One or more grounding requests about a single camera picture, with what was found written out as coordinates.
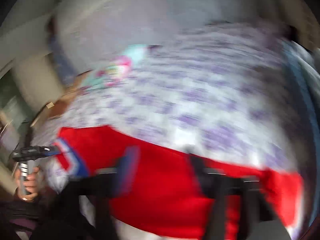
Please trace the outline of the dark sleeve left forearm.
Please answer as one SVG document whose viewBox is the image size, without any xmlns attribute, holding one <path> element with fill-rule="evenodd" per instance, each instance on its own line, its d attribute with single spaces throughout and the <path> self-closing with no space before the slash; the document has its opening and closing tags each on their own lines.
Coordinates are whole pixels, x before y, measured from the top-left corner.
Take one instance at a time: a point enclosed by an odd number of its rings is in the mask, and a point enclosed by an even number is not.
<svg viewBox="0 0 320 240">
<path fill-rule="evenodd" d="M 1 239 L 87 239 L 75 203 L 60 197 L 52 202 L 42 196 L 31 201 L 17 194 L 9 202 L 1 202 Z"/>
</svg>

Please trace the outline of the person's left hand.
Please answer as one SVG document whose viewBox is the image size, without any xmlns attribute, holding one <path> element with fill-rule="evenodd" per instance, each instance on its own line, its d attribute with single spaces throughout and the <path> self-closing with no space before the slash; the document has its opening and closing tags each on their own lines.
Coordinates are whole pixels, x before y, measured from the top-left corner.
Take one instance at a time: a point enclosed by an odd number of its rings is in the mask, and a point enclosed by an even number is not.
<svg viewBox="0 0 320 240">
<path fill-rule="evenodd" d="M 25 202 L 32 202 L 36 199 L 36 197 L 39 194 L 39 187 L 37 184 L 37 174 L 39 170 L 40 170 L 39 167 L 35 167 L 33 169 L 33 173 L 27 176 L 27 180 L 23 182 L 25 190 L 29 192 L 29 194 L 22 194 L 21 182 L 20 182 L 21 172 L 19 169 L 16 170 L 14 178 L 16 180 L 16 185 L 17 185 L 16 194 L 18 198 L 20 198 Z"/>
</svg>

